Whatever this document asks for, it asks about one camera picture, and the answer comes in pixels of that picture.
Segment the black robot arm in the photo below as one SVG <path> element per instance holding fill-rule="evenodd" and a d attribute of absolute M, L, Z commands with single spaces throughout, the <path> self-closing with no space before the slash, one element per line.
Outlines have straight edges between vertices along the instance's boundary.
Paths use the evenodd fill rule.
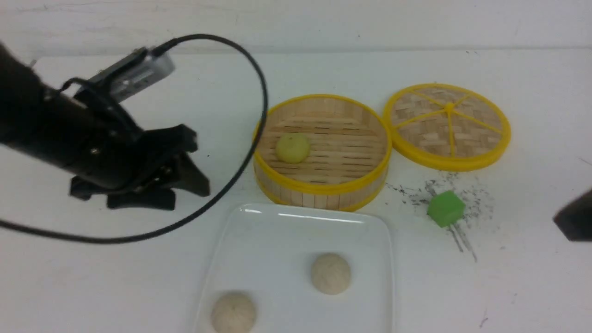
<path fill-rule="evenodd" d="M 144 234 L 97 238 L 66 234 L 1 221 L 3 229 L 53 240 L 82 244 L 129 244 L 149 240 L 200 217 L 216 204 L 250 164 L 260 162 L 257 146 L 268 122 L 268 87 L 263 71 L 241 45 L 226 38 L 194 34 L 174 38 L 157 47 L 139 48 L 100 72 L 92 80 L 73 77 L 61 88 L 46 85 L 30 67 L 1 49 L 1 143 L 36 160 L 72 173 L 69 194 L 80 200 L 105 195 L 108 207 L 175 208 L 175 190 L 209 196 L 209 179 L 192 162 L 197 134 L 183 124 L 144 130 L 120 105 L 113 88 L 124 78 L 137 77 L 165 59 L 180 43 L 210 40 L 232 47 L 250 62 L 262 91 L 262 111 L 245 160 L 231 180 L 203 207 L 167 227 Z"/>

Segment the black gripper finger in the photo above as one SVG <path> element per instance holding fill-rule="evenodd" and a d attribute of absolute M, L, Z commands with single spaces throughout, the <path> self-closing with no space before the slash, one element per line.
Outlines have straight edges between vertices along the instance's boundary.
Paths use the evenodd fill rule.
<path fill-rule="evenodd" d="M 563 207 L 553 219 L 565 238 L 573 242 L 592 241 L 592 190 Z"/>

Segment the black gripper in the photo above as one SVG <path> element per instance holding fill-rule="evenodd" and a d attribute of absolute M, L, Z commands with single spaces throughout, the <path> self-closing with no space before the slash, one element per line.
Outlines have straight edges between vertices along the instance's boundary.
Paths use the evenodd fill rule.
<path fill-rule="evenodd" d="M 197 134 L 183 124 L 144 131 L 137 141 L 110 141 L 91 157 L 91 170 L 71 179 L 69 194 L 89 200 L 106 195 L 111 210 L 144 208 L 172 211 L 181 189 L 210 195 L 210 180 L 188 154 L 198 150 Z"/>

